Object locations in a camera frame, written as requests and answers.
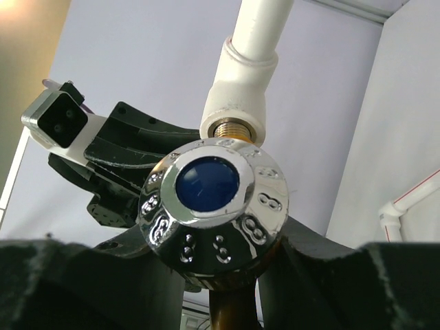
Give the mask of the gold faucet with chrome knob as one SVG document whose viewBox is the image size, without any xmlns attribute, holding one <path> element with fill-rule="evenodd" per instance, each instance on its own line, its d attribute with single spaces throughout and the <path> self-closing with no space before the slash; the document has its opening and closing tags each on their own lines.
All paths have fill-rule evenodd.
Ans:
<svg viewBox="0 0 440 330">
<path fill-rule="evenodd" d="M 289 193 L 239 122 L 165 156 L 141 191 L 141 232 L 159 259 L 209 291 L 213 329 L 258 329 L 256 282 L 281 244 Z"/>
</svg>

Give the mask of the white PVC pipe frame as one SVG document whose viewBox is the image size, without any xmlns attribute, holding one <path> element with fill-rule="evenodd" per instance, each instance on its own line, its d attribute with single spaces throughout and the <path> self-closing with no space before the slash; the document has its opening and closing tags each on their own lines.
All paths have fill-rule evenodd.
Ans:
<svg viewBox="0 0 440 330">
<path fill-rule="evenodd" d="M 200 126 L 236 124 L 262 145 L 265 92 L 291 1 L 244 1 L 222 47 Z M 410 1 L 384 24 L 334 204 L 317 196 L 330 167 L 312 168 L 311 193 L 290 197 L 293 218 L 349 247 L 439 241 L 439 2 Z"/>
</svg>

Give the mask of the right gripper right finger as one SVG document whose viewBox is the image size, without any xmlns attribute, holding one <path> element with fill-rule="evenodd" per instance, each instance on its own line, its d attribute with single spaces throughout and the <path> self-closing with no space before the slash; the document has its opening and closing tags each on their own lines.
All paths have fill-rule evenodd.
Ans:
<svg viewBox="0 0 440 330">
<path fill-rule="evenodd" d="M 439 245 L 350 249 L 288 219 L 259 278 L 266 329 L 438 329 Z"/>
</svg>

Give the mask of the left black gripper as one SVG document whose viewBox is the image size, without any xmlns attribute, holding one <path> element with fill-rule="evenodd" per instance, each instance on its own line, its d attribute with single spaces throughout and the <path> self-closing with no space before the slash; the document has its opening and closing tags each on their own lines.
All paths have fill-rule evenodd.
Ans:
<svg viewBox="0 0 440 330">
<path fill-rule="evenodd" d="M 91 193 L 87 212 L 101 226 L 132 227 L 138 214 L 141 172 L 175 149 L 200 138 L 199 131 L 158 120 L 118 102 L 80 165 L 50 153 L 49 166 L 63 179 Z"/>
</svg>

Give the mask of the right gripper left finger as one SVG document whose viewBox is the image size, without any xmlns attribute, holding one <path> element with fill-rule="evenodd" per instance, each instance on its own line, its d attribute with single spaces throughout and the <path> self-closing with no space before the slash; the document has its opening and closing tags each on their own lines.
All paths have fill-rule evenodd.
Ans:
<svg viewBox="0 0 440 330">
<path fill-rule="evenodd" d="M 138 227 L 93 248 L 1 242 L 2 329 L 178 329 L 183 292 Z"/>
</svg>

